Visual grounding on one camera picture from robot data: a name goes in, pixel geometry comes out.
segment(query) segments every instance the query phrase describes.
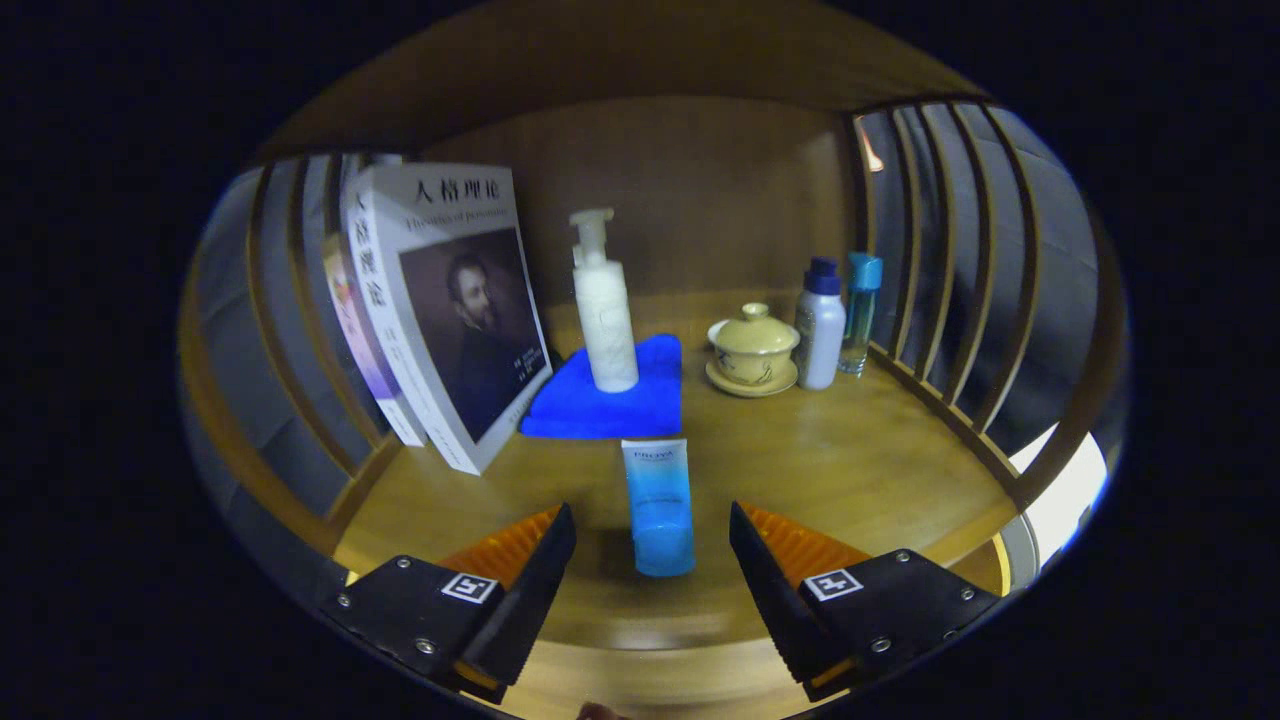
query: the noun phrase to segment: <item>blue towel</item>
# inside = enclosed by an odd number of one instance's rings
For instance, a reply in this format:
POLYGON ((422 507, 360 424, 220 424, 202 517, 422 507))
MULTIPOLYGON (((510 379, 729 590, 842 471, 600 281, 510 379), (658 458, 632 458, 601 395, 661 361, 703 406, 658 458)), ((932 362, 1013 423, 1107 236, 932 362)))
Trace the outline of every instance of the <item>blue towel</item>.
POLYGON ((576 439, 643 438, 680 433, 680 340, 658 334, 636 345, 640 382, 600 392, 586 350, 564 363, 529 407, 520 432, 576 439))

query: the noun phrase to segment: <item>book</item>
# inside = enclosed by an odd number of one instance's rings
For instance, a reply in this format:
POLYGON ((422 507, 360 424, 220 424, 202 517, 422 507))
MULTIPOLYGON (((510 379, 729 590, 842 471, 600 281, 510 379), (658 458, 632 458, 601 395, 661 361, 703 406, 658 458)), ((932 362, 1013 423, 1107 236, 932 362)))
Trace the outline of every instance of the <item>book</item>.
POLYGON ((376 340, 431 443, 479 475, 550 377, 508 168, 375 165, 343 191, 376 340))
POLYGON ((360 295, 360 284, 356 282, 356 268, 346 234, 335 232, 325 237, 321 254, 329 299, 333 301, 342 334, 347 338, 347 347, 351 348, 356 368, 365 378, 369 392, 402 443, 412 447, 425 446, 426 430, 410 407, 399 383, 396 382, 396 375, 387 363, 387 355, 383 354, 372 322, 369 319, 369 311, 360 295))

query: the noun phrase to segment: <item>blue cap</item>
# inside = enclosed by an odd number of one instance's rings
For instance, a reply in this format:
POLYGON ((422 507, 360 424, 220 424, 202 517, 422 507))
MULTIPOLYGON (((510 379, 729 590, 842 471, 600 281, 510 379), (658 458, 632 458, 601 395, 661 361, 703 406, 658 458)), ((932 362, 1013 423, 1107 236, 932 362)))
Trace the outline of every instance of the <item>blue cap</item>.
POLYGON ((658 525, 635 530, 636 570, 653 578, 684 575, 694 569, 694 529, 658 525))
POLYGON ((814 295, 840 295, 836 261, 831 258, 809 260, 809 269, 804 273, 804 288, 814 295))
POLYGON ((879 290, 884 261, 865 252, 849 254, 849 290, 879 290))

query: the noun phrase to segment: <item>gaiwan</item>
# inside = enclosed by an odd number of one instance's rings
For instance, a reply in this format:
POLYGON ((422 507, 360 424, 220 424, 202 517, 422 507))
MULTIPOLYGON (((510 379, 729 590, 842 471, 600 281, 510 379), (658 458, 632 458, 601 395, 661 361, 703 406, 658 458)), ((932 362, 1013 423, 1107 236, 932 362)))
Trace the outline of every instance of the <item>gaiwan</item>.
POLYGON ((707 340, 716 348, 707 377, 724 392, 763 397, 796 382, 791 351, 800 343, 800 333, 771 316, 763 302, 748 302, 741 318, 716 323, 707 331, 707 340))

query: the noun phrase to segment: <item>pump dispenser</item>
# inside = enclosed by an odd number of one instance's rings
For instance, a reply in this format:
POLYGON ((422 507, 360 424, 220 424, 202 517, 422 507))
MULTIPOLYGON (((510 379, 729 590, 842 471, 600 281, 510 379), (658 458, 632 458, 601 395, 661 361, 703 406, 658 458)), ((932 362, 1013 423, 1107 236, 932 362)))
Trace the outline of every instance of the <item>pump dispenser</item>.
POLYGON ((622 263, 604 256, 604 223, 612 219, 613 208, 579 210, 568 217, 579 237, 573 246, 573 295, 595 388, 625 392, 635 387, 640 373, 622 263))

